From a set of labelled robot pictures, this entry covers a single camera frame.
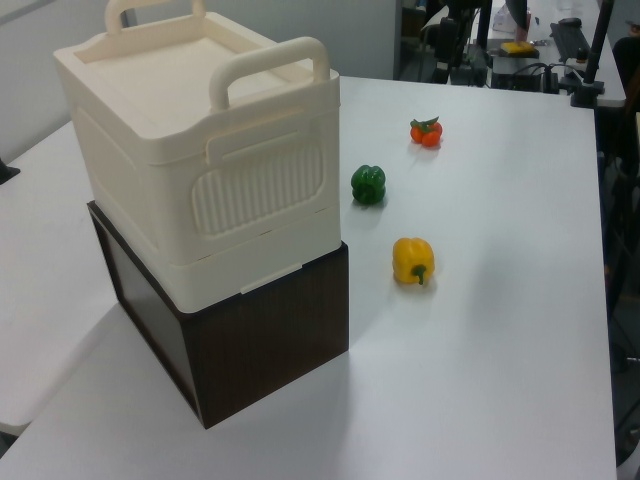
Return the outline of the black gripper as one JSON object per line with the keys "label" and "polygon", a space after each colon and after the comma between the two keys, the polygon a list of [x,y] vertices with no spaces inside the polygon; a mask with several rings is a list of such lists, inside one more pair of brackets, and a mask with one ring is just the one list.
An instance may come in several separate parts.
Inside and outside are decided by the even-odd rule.
{"label": "black gripper", "polygon": [[633,112],[639,111],[639,38],[626,37],[618,40],[613,55],[626,98],[632,102]]}

